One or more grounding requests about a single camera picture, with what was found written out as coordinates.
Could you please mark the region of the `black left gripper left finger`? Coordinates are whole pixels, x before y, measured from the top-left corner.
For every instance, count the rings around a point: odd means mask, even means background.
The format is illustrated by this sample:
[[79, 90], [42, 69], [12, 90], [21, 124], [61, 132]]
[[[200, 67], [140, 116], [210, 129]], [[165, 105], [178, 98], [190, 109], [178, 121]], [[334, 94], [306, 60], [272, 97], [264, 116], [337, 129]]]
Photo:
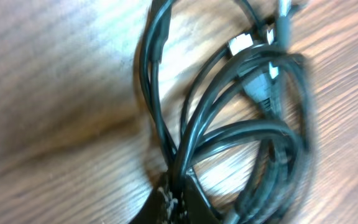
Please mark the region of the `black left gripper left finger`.
[[163, 173], [138, 214], [130, 224], [169, 224], [175, 209], [175, 198], [169, 185], [169, 176]]

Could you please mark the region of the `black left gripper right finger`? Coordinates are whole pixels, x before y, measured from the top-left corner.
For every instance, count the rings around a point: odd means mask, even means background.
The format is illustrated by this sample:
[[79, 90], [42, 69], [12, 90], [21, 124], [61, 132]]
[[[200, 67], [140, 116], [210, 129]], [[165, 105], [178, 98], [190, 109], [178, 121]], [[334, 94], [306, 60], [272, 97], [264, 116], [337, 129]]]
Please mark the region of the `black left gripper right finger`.
[[201, 193], [190, 176], [186, 176], [183, 194], [189, 223], [219, 224], [219, 220], [204, 202]]

